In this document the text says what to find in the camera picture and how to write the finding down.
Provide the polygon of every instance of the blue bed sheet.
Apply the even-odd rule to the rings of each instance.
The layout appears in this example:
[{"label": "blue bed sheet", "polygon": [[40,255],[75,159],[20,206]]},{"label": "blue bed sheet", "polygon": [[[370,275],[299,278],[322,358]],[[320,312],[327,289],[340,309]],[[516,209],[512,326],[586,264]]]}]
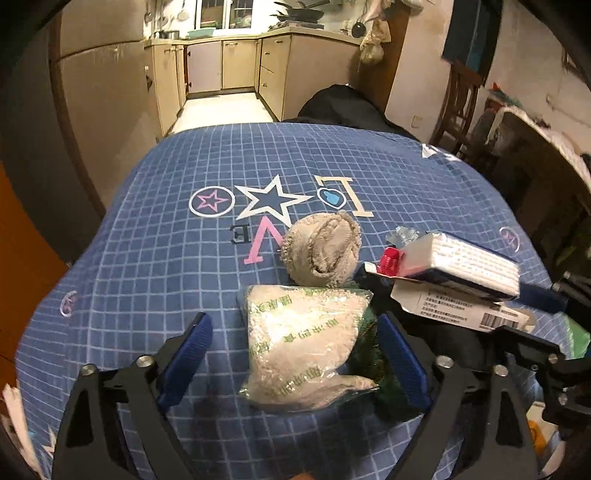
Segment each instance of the blue bed sheet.
[{"label": "blue bed sheet", "polygon": [[[361,260],[379,259],[398,225],[441,229],[509,255],[522,279],[549,286],[530,240],[498,192],[454,156],[394,134],[302,124],[200,128],[158,144],[121,187],[89,249],[35,311],[17,354],[33,444],[47,476],[68,393],[88,362],[118,368],[155,352],[199,311],[213,343],[183,402],[169,412],[205,478],[383,479],[420,419],[388,424],[371,399],[275,416],[237,392],[248,374],[237,291],[291,283],[278,242],[297,219],[343,208],[361,225]],[[561,316],[536,334],[569,351]],[[535,382],[522,374],[524,394]],[[138,470],[152,478],[130,415]],[[450,442],[436,478],[459,451]]]}]

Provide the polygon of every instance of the pink star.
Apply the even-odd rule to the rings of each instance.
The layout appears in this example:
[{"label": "pink star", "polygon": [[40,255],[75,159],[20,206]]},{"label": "pink star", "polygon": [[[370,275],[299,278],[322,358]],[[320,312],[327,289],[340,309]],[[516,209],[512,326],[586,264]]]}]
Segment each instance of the pink star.
[{"label": "pink star", "polygon": [[[218,197],[217,196],[217,189],[215,189],[213,191],[213,193],[211,193],[210,195],[197,195],[197,198],[199,198],[199,200],[201,200],[201,203],[197,207],[197,210],[200,210],[204,207],[210,207],[211,210],[213,210],[216,213],[217,213],[218,204],[230,201],[230,199],[221,199],[220,197]],[[214,200],[213,205],[208,202],[208,200],[210,200],[212,198]]]}]

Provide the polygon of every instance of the white wall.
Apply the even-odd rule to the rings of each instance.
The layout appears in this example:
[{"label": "white wall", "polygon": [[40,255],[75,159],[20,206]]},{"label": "white wall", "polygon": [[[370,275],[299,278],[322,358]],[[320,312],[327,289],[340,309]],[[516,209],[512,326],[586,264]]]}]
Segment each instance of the white wall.
[{"label": "white wall", "polygon": [[[161,0],[158,0],[158,7],[160,10]],[[195,10],[197,0],[185,0],[185,10],[189,12],[189,19],[184,22],[176,20],[176,15],[181,11],[183,0],[171,0],[164,5],[164,15],[170,17],[175,16],[172,24],[167,24],[165,30],[179,30],[181,37],[184,37],[189,30],[193,30],[195,25]],[[272,17],[271,14],[277,13],[277,9],[281,9],[279,5],[273,3],[273,0],[254,0],[252,3],[252,25],[249,29],[240,28],[234,30],[216,30],[215,36],[228,35],[229,33],[262,33],[269,30],[269,27],[277,23],[277,18]],[[150,36],[152,30],[150,27],[144,29],[144,35]]]},{"label": "white wall", "polygon": [[[304,3],[310,4],[311,1],[304,0]],[[350,33],[353,24],[363,14],[364,3],[365,0],[341,0],[338,4],[332,3],[318,7],[318,10],[324,12],[324,16],[318,20],[318,23],[323,24],[325,30],[336,32],[345,28]]]},{"label": "white wall", "polygon": [[[193,30],[195,23],[195,10],[197,0],[185,0],[185,10],[189,12],[189,19],[184,22],[176,20],[176,15],[181,11],[183,0],[167,0],[163,5],[163,0],[148,0],[152,11],[156,17],[160,16],[160,11],[163,9],[166,17],[174,16],[172,23],[168,23],[165,30],[179,30],[181,37],[184,37],[189,30]],[[295,0],[288,2],[290,5],[296,6]],[[304,1],[304,3],[311,3],[311,0]],[[353,23],[363,13],[364,0],[339,0],[330,5],[323,5],[319,7],[324,12],[323,18],[319,21],[324,25],[325,30],[338,31],[346,22],[350,29]],[[274,4],[274,0],[254,0],[252,4],[252,25],[250,29],[234,29],[234,30],[216,30],[215,36],[228,35],[229,33],[262,33],[269,30],[269,27],[277,23],[277,17],[272,17],[277,11],[285,11],[279,5]],[[144,27],[144,37],[148,38],[154,31],[152,24]]]},{"label": "white wall", "polygon": [[518,38],[515,61],[507,65],[512,67],[507,93],[528,113],[541,115],[553,130],[565,132],[582,151],[591,152],[589,88],[563,67],[563,48],[548,27],[521,4],[515,11]]},{"label": "white wall", "polygon": [[[386,117],[428,142],[437,124],[449,81],[449,62],[441,58],[452,17],[453,0],[424,2],[424,9],[408,20],[404,45]],[[413,116],[422,117],[412,128]]]},{"label": "white wall", "polygon": [[[449,81],[450,64],[441,54],[453,0],[434,2],[425,2],[423,12],[408,22],[386,107],[388,119],[422,141],[429,141],[437,125]],[[518,0],[505,0],[495,57],[479,92],[472,125],[484,109],[486,89],[496,82],[507,94],[518,98],[528,113],[541,115],[583,151],[591,151],[591,92],[563,68],[562,52],[553,33]],[[548,99],[557,109],[552,109]],[[423,118],[418,128],[411,126],[415,115]]]}]

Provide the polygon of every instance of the wooden door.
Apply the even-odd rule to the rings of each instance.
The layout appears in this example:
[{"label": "wooden door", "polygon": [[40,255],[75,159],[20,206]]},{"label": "wooden door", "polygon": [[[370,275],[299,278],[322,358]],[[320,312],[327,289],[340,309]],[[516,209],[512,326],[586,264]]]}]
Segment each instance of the wooden door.
[{"label": "wooden door", "polygon": [[187,47],[189,93],[222,89],[222,42],[211,41]]},{"label": "wooden door", "polygon": [[177,121],[180,110],[177,81],[177,47],[175,45],[156,45],[152,48],[154,55],[154,75],[156,98],[162,131],[168,130]]},{"label": "wooden door", "polygon": [[24,329],[66,265],[23,210],[0,162],[0,390],[15,385],[14,356]]},{"label": "wooden door", "polygon": [[256,40],[223,43],[222,88],[254,87]]}]

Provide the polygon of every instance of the white tile floor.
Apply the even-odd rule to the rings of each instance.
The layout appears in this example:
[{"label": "white tile floor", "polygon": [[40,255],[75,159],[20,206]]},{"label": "white tile floor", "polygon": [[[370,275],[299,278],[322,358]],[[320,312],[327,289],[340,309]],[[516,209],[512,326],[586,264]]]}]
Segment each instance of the white tile floor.
[{"label": "white tile floor", "polygon": [[232,93],[187,100],[171,133],[211,125],[272,121],[273,118],[254,93]]}]

